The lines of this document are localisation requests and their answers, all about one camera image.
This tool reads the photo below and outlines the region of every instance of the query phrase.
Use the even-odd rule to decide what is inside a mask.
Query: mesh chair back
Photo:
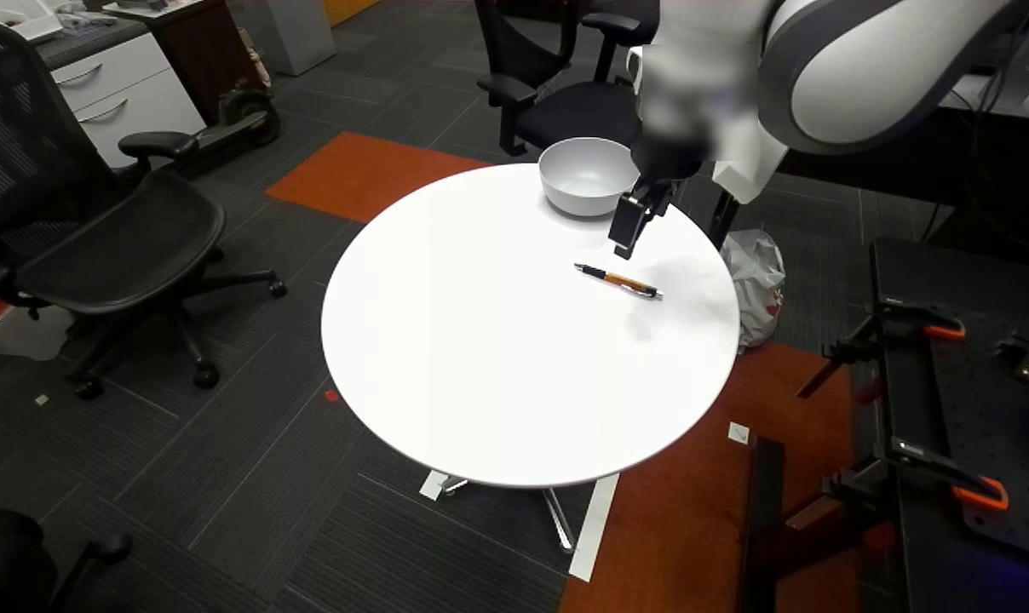
[[[0,263],[20,265],[112,183],[35,43],[0,29]]]
[[[501,11],[501,0],[475,0],[475,5],[485,30],[489,75],[515,75],[525,86],[539,88],[573,61],[576,30],[580,30],[580,0],[560,0],[563,5],[560,50],[548,50],[532,36],[525,36],[518,29],[511,29],[507,15]]]

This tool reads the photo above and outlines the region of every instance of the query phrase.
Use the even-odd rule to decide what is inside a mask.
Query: pen
[[[656,295],[660,295],[660,294],[656,294],[654,287],[646,287],[646,284],[638,284],[638,279],[628,279],[628,275],[618,275],[618,274],[607,274],[607,269],[593,269],[593,265],[586,265],[586,263],[576,263],[576,269],[581,269],[581,274],[593,275],[593,279],[624,287],[624,288],[629,288],[629,294],[638,294],[638,295],[644,295],[644,299],[656,299]]]

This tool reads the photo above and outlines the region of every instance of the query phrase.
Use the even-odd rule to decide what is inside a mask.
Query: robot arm
[[[639,181],[618,204],[613,251],[629,259],[670,186],[701,166],[746,80],[764,144],[869,151],[924,120],[1014,11],[1029,0],[660,0],[634,80]]]

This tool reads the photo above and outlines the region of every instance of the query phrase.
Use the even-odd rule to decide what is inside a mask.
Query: office chair
[[[581,23],[607,23],[604,47],[595,53],[593,83],[610,80],[618,47],[649,43],[656,30],[656,0],[581,0]]]
[[[130,556],[126,534],[87,542],[71,572],[59,586],[59,567],[44,547],[44,531],[35,517],[0,508],[0,613],[63,613],[87,594],[87,577],[99,563]]]
[[[501,11],[501,0],[475,5],[489,69],[489,75],[476,86],[488,92],[489,107],[501,107],[501,148],[511,156],[525,155],[525,144],[546,151],[548,144],[569,135],[607,135],[618,144],[629,141],[638,117],[634,92],[624,83],[576,83],[539,95],[539,88],[555,80],[576,50],[576,0],[563,0],[560,50],[525,36]],[[618,23],[595,21],[593,29],[610,36]]]
[[[188,135],[155,134],[137,155],[192,155]],[[76,329],[93,333],[68,370],[82,399],[94,399],[105,351],[142,316],[164,315],[179,329],[202,389],[217,383],[202,351],[183,299],[194,294],[264,284],[275,274],[212,275],[225,215],[177,172],[137,164],[112,173],[63,107],[35,43],[0,29],[0,299],[15,308],[63,308]]]

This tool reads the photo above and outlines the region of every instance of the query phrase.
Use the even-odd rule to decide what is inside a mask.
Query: white cabinet
[[[139,33],[93,58],[51,72],[76,120],[99,148],[110,166],[130,166],[134,156],[114,144],[130,134],[196,134],[203,120],[152,33]]]

